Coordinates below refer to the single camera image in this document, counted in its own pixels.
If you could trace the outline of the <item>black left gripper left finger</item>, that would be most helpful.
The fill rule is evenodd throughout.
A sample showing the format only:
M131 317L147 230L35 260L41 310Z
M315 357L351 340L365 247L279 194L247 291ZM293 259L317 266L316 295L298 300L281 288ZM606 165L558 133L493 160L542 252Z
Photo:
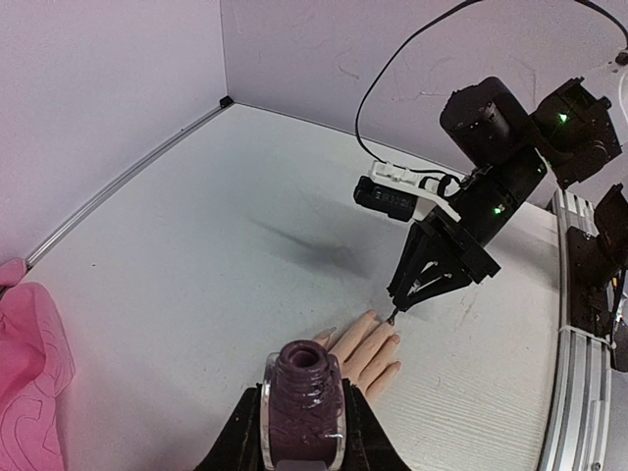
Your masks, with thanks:
M260 386L242 394L231 416L194 471L260 469Z

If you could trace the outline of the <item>nail polish brush cap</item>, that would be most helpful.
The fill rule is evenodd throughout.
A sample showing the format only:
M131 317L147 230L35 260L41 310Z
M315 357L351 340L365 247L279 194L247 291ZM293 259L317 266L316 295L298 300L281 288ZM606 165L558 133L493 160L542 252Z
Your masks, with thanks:
M424 265L399 265L388 286L393 310L387 322L395 324L396 316L407 312L424 300L449 292L452 272L444 269L440 262L429 261Z

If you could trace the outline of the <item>purple nail polish bottle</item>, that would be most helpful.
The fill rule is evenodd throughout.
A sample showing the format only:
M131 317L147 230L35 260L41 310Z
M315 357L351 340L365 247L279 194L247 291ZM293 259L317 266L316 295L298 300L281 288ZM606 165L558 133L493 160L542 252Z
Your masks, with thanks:
M338 360L313 340L295 340L266 361L260 398L265 470L339 470L346 449Z

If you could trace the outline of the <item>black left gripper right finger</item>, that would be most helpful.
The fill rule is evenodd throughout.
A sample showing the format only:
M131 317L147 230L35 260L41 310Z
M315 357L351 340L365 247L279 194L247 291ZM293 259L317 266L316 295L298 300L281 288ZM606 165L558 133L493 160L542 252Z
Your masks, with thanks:
M342 471L410 471L387 437L365 396L349 380L342 381L346 442Z

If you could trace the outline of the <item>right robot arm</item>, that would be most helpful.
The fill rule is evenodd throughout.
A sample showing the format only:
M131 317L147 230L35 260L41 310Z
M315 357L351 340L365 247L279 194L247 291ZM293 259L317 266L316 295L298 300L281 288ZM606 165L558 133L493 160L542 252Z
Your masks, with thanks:
M627 75L618 67L571 78L526 111L490 77L452 93L443 130L473 165L459 189L430 201L397 190L393 214L411 229L389 286L395 311L494 276L488 245L553 174L556 191L588 219L566 236L567 318L605 338L627 368L627 196L622 183L585 192L627 152Z

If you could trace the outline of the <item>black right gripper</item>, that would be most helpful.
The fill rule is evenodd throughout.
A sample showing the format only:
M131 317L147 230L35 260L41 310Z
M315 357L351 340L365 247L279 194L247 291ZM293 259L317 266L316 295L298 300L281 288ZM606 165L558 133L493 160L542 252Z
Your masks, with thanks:
M451 94L440 125L474 170L448 198L457 221L436 207L424 222L412 224L388 286L396 310L405 312L499 271L486 245L547 174L538 151L526 141L527 121L527 113L499 78ZM427 224L443 239L443 249L434 245L434 231Z

